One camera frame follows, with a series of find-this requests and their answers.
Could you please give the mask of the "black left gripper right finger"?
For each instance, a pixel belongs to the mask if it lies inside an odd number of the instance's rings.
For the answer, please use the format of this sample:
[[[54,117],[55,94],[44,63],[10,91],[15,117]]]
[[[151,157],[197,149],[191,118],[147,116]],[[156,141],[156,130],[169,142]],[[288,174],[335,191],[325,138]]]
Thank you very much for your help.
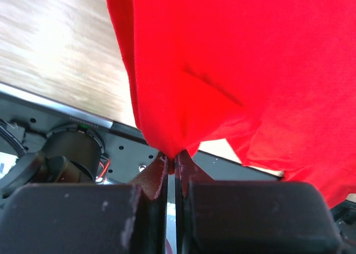
[[[217,181],[174,159],[178,253],[341,253],[320,192],[305,182]]]

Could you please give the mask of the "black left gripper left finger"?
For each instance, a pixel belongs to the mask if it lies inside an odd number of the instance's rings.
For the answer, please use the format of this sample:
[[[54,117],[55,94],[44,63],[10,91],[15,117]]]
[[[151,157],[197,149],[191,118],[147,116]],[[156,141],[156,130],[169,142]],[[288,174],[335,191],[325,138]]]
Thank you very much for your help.
[[[1,178],[2,253],[164,253],[167,168],[93,183],[65,157],[29,153]]]

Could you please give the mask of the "red t shirt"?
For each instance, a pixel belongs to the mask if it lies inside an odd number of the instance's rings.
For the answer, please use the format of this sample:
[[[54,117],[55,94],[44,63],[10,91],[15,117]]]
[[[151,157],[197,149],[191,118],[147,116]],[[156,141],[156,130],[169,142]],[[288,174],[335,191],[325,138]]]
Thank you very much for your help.
[[[355,0],[106,0],[146,142],[355,192]]]

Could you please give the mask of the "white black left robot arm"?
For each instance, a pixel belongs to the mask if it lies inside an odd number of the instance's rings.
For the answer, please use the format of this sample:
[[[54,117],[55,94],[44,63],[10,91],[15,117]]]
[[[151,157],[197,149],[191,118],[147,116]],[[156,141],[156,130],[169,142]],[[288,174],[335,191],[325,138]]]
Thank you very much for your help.
[[[304,182],[217,181],[187,151],[158,153],[130,182],[95,183],[103,145],[87,132],[54,133],[18,152],[1,179],[2,253],[166,253],[167,183],[175,169],[178,253],[341,253],[321,194]]]

